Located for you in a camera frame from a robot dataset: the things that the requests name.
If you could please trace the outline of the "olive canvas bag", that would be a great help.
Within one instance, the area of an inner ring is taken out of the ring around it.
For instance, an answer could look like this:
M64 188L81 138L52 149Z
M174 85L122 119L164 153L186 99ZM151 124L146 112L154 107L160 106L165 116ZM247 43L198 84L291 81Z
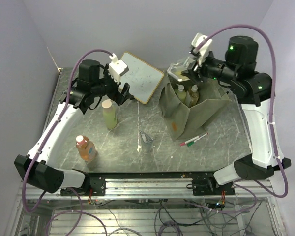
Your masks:
M211 124L231 103L231 99L217 81L198 85L200 98L191 108L175 94L179 82L166 77L159 98L161 116L173 141L193 138L205 133Z

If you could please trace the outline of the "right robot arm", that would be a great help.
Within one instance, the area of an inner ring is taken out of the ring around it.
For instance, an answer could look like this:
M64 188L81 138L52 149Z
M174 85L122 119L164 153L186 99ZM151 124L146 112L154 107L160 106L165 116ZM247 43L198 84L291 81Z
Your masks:
M225 59L216 59L210 49L212 39L201 33L191 42L192 61L182 75L198 84L208 79L228 84L244 112L252 153L214 172L207 182L211 194L219 194L224 185L240 179L264 180L275 171L292 165L283 156L275 138L272 111L272 78L255 70L258 43L248 36L233 36L229 40Z

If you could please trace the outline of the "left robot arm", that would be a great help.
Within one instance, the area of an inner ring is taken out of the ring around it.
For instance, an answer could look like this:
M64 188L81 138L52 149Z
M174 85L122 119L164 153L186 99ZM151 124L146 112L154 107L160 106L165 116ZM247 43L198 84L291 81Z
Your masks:
M79 64L77 78L69 82L70 88L62 94L56 113L41 138L26 156L18 155L14 161L23 180L23 190L29 184L49 193L68 187L73 187L79 195L90 191L88 173L57 169L52 160L58 156L71 128L83 117L95 98L108 96L120 106L131 97L128 83L119 91L121 77L128 70L125 62L119 59L112 59L107 65L91 59Z

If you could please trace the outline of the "yellow-green pump bottle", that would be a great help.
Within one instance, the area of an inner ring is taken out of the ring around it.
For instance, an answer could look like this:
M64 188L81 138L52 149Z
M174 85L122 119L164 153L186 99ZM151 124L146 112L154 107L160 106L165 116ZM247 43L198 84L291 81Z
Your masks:
M182 103L185 103L186 91L184 90L184 85L178 85L178 87L175 89L175 94Z

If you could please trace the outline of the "orange bottle pink cap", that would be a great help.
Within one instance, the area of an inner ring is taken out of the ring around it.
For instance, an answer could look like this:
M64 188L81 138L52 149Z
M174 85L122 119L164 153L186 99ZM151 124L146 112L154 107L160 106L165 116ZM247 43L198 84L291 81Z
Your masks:
M76 148L79 152L80 157L85 162L92 162L97 156L97 150L92 141L88 137L83 135L78 135L76 137Z

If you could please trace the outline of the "clear square bottle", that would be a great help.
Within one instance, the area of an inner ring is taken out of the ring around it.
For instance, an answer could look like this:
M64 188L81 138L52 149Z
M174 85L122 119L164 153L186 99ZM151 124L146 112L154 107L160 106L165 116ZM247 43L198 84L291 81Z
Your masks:
M167 76L174 81L184 82L190 79L182 74L183 71L188 71L192 67L196 60L189 56L178 60L177 62L171 63L167 69Z

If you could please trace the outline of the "amber bottle white cap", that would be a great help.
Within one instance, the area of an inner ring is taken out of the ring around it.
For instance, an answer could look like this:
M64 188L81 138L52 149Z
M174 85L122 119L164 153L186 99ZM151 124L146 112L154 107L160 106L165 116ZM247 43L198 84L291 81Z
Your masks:
M192 87L190 87L190 89L188 90L190 98L191 98L191 102L189 104L189 108L195 106L199 100L199 91L198 91L198 86L197 85L193 85Z

